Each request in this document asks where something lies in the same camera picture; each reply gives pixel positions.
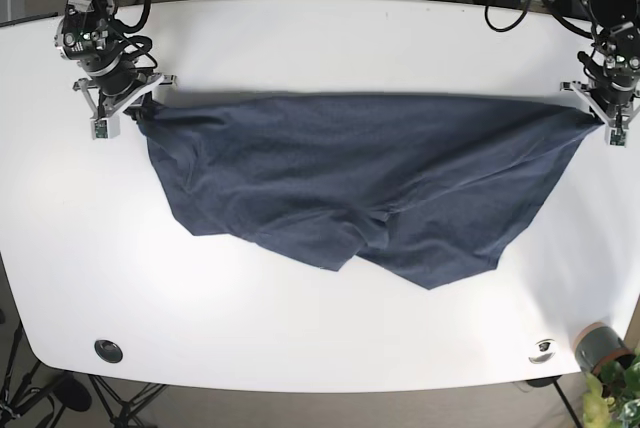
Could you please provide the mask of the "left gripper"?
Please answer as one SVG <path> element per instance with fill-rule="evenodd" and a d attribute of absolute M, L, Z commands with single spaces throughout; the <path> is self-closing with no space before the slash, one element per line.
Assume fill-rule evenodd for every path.
<path fill-rule="evenodd" d="M 626 147 L 630 125 L 639 115 L 636 89 L 639 83 L 639 44 L 616 43 L 603 53 L 601 64 L 594 54 L 580 52 L 580 62 L 591 78 L 591 87 L 579 81 L 563 81 L 560 90 L 575 95 L 582 110 L 605 125 L 609 146 Z"/>

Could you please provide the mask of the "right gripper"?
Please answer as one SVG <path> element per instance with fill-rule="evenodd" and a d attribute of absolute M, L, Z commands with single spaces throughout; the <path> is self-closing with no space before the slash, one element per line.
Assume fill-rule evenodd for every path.
<path fill-rule="evenodd" d="M 75 61 L 86 78 L 72 89 L 83 95 L 92 115 L 94 140 L 120 135 L 119 111 L 134 121 L 150 119 L 157 107 L 178 88 L 176 75 L 164 75 L 156 84 L 154 67 L 136 66 L 147 56 L 146 43 L 76 43 Z"/>

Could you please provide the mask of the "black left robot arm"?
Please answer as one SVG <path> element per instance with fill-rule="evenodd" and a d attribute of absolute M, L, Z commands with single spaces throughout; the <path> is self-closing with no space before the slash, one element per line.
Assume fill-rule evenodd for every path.
<path fill-rule="evenodd" d="M 591 51 L 577 53 L 585 83 L 563 82 L 606 128 L 606 142 L 624 147 L 632 121 L 639 115 L 639 1 L 577 0 L 589 22 L 577 27 L 541 0 L 548 13 L 565 29 L 591 41 Z"/>

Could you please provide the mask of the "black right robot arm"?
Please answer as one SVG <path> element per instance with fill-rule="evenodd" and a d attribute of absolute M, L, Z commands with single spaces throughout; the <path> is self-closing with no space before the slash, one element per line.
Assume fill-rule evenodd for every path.
<path fill-rule="evenodd" d="M 54 45 L 85 76 L 73 84 L 91 110 L 91 135 L 120 133 L 119 116 L 136 121 L 153 107 L 153 91 L 171 86 L 173 75 L 157 71 L 153 41 L 141 33 L 152 0 L 67 0 Z"/>

